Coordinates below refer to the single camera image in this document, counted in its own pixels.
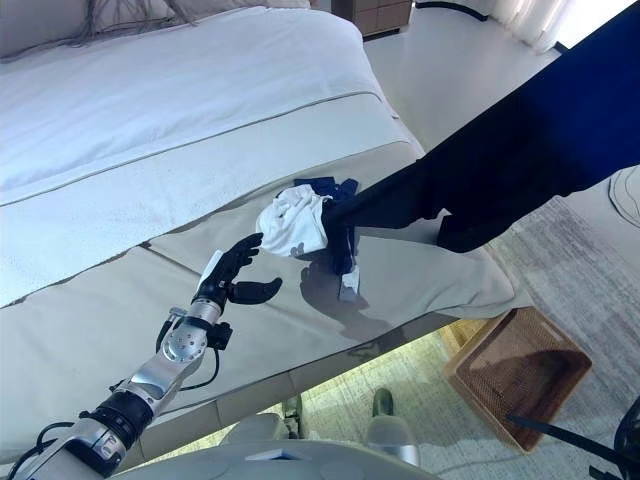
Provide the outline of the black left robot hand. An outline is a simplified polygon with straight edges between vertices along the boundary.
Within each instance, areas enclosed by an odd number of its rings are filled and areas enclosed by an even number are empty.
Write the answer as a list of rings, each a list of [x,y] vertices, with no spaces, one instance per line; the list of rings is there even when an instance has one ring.
[[[240,270],[249,266],[259,254],[262,239],[262,233],[253,233],[224,252],[212,272],[200,283],[192,301],[212,301],[224,310],[227,302],[258,305],[271,300],[283,284],[279,277],[268,283],[234,282]]]

